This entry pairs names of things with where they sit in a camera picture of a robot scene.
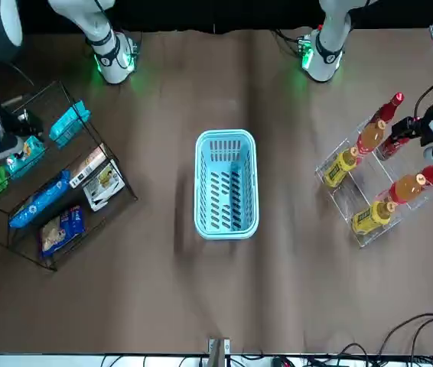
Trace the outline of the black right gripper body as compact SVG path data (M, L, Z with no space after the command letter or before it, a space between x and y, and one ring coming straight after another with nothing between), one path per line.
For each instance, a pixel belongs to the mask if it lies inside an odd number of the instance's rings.
M0 119L6 132L22 138L34 136L44 142L43 121L33 112L22 109L18 114L13 114L6 109L0 109Z

